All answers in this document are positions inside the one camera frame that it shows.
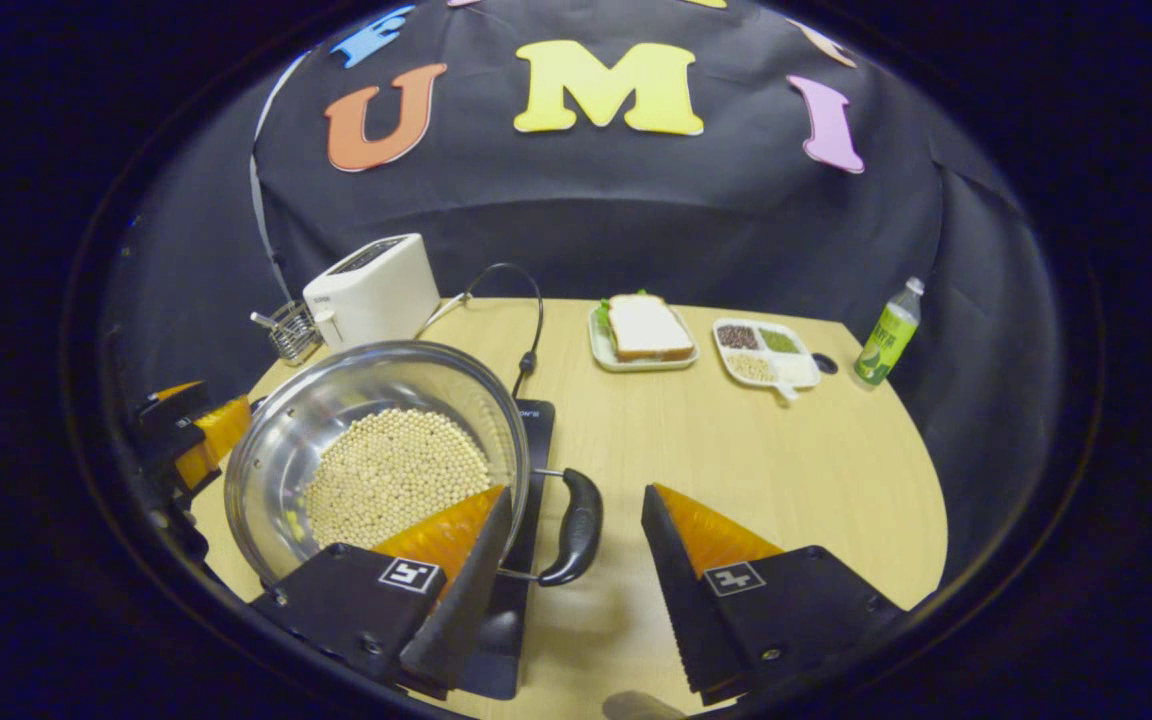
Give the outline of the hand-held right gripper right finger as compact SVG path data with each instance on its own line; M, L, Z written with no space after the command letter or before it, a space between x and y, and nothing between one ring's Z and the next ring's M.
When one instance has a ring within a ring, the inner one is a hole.
M672 632L704 705L851 659L902 616L819 544L782 550L664 484L641 515Z

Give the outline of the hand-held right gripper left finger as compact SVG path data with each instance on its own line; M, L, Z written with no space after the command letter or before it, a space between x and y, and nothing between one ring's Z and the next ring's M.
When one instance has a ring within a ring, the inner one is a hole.
M511 492L493 486L411 526L397 550L329 544L251 605L353 673L444 700L473 651L509 532Z

